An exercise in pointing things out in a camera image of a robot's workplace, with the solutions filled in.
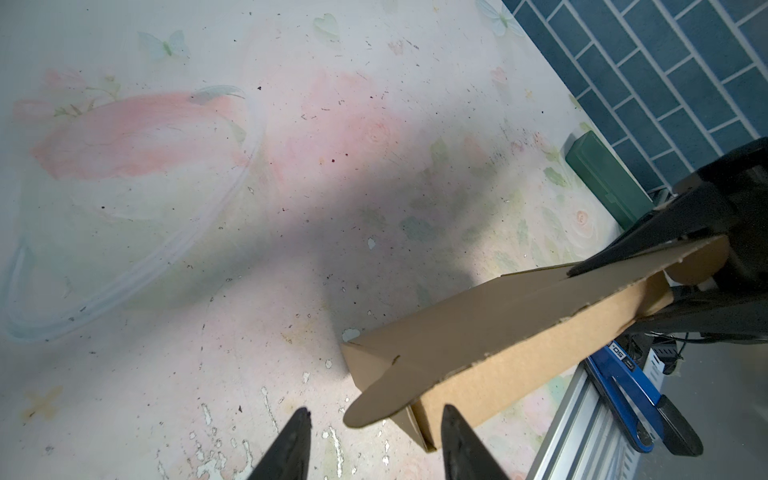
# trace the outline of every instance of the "cardboard box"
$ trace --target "cardboard box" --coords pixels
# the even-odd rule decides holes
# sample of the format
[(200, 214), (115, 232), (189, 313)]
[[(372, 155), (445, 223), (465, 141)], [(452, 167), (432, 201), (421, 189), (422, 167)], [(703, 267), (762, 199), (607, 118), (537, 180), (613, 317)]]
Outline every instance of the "cardboard box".
[(359, 428), (389, 417), (434, 451), (446, 403), (473, 427), (483, 423), (671, 303), (664, 269), (700, 282), (727, 255), (720, 236), (576, 277), (566, 275), (571, 265), (513, 273), (361, 335), (341, 345), (362, 391), (344, 423)]

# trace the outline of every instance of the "peeling paint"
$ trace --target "peeling paint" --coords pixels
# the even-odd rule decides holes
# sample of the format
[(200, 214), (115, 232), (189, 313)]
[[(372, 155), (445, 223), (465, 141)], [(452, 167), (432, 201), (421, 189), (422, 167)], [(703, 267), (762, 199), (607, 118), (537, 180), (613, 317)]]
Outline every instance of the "peeling paint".
[(280, 433), (280, 429), (277, 428), (277, 420), (275, 420), (275, 415), (272, 413), (272, 409), (270, 408), (270, 400), (267, 398), (267, 390), (266, 386), (261, 387), (261, 394), (264, 396), (264, 406), (266, 407), (266, 412), (270, 414), (270, 420), (272, 420), (272, 426), (275, 428), (275, 432)]
[(201, 403), (200, 406), (203, 408), (203, 416), (205, 418), (205, 425), (210, 425), (210, 423), (213, 421), (213, 419), (210, 416), (210, 410), (208, 409), (208, 405)]
[(336, 475), (341, 478), (342, 465), (344, 463), (344, 453), (341, 451), (341, 442), (339, 436), (336, 434), (336, 430), (333, 427), (328, 427), (333, 437), (333, 448), (336, 450)]
[(168, 475), (165, 473), (165, 467), (163, 466), (163, 462), (157, 463), (157, 473), (160, 474), (161, 480), (170, 480), (168, 478)]

